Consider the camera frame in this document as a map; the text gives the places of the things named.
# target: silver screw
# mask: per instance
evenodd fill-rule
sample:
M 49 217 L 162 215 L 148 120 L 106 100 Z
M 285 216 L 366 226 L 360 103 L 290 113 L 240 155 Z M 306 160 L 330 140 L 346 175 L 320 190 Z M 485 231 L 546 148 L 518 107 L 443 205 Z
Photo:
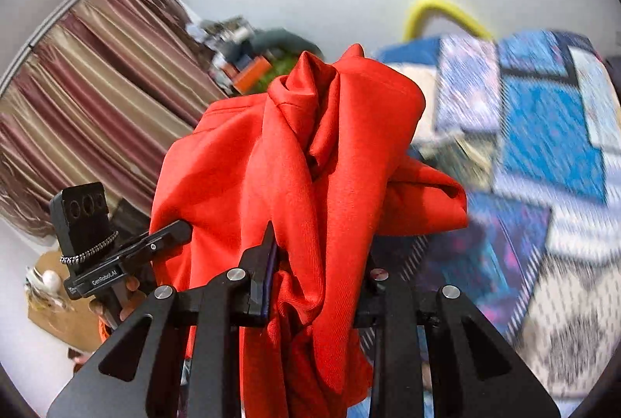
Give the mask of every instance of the silver screw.
M 168 299 L 173 295 L 173 288 L 170 285 L 161 285 L 155 289 L 156 299 Z
M 461 294 L 460 290 L 454 285 L 445 285 L 442 288 L 442 295 L 446 297 L 446 299 L 457 299 Z
M 231 281 L 239 281 L 246 277 L 246 271 L 240 268 L 233 268 L 227 272 L 227 278 Z
M 388 279 L 388 271 L 382 268 L 372 269 L 371 278 L 375 281 L 386 281 Z

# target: curtain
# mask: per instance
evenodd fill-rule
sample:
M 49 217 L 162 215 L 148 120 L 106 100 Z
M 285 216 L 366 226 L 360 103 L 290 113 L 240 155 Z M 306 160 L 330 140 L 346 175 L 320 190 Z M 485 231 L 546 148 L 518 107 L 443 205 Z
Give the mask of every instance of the curtain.
M 51 234 L 52 197 L 93 181 L 150 214 L 166 151 L 224 97 L 186 21 L 175 0 L 81 0 L 52 26 L 0 100 L 5 218 Z

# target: black handheld device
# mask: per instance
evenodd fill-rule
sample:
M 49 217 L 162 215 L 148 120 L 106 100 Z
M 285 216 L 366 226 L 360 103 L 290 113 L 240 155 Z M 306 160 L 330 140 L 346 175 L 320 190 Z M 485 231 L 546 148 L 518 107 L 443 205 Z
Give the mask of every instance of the black handheld device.
M 108 213 L 100 182 L 63 189 L 50 202 L 61 262 L 69 269 L 64 282 L 67 295 L 74 300 L 96 297 L 106 309 L 106 320 L 116 328 L 128 301 L 124 278 L 149 265 L 156 253 L 190 241 L 192 227 L 177 220 L 120 245 Z

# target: fabric fold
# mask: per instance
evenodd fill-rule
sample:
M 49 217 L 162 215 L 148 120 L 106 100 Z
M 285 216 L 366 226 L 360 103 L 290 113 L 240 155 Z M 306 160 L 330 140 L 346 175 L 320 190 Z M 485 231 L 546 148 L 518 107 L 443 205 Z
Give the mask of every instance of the fabric fold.
M 151 230 L 181 218 L 194 232 L 154 262 L 161 283 L 205 285 L 269 221 L 282 249 L 268 327 L 241 340 L 249 418 L 345 416 L 371 384 L 352 321 L 373 235 L 467 225 L 461 186 L 406 157 L 424 107 L 360 45 L 333 65 L 304 53 L 266 94 L 213 103 L 170 148 Z

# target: red fabric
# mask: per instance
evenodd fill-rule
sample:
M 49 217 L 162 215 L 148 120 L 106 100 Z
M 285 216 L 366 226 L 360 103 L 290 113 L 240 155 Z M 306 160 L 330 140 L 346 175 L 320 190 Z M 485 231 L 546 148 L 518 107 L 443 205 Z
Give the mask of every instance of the red fabric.
M 237 265 L 274 224 L 284 249 L 267 329 L 241 341 L 248 418 L 345 416 L 371 385 L 351 329 L 371 239 L 467 224 L 461 186 L 408 158 L 425 100 L 359 45 L 333 65 L 304 53 L 267 94 L 218 101 L 164 161 L 151 230 L 191 243 L 154 263 L 177 290 Z

